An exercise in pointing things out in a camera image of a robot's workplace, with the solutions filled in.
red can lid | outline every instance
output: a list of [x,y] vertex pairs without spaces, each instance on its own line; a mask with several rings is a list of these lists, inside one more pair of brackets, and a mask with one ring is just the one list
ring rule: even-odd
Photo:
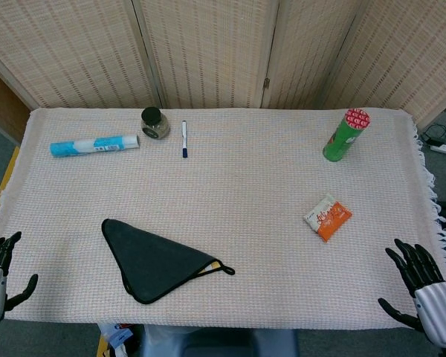
[[345,122],[353,129],[365,129],[370,125],[370,116],[362,109],[349,109],[345,114]]

black jar lid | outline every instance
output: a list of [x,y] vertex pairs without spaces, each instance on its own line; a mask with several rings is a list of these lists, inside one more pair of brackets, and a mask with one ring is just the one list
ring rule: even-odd
[[161,122],[161,111],[156,106],[149,106],[142,112],[142,120],[145,124],[154,126]]

glass jar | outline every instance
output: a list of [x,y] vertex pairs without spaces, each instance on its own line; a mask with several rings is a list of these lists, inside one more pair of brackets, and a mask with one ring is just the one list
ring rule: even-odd
[[159,108],[150,106],[142,112],[142,131],[152,139],[162,139],[170,130],[169,121]]

woven screen panel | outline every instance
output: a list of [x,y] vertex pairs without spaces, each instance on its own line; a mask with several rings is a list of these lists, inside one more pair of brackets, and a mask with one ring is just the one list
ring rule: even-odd
[[446,0],[374,0],[324,108],[402,108],[419,123],[446,99]]
[[312,109],[360,0],[289,0],[286,4],[278,17],[271,53],[268,107]]
[[43,107],[155,104],[123,1],[0,1],[0,60]]
[[260,107],[267,61],[264,68],[259,63],[271,45],[272,0],[140,5],[168,107]]

cylindrical container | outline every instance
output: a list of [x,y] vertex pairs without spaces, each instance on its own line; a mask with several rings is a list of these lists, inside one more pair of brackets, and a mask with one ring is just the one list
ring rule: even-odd
[[349,109],[327,145],[324,146],[323,155],[327,160],[339,161],[368,125],[370,125],[370,116],[365,111]]
[[152,139],[162,139],[170,130],[169,121],[159,108],[150,106],[142,112],[142,131]]
[[50,145],[51,154],[57,158],[89,154],[91,152],[118,151],[139,147],[136,135],[111,136],[109,138],[63,141]]

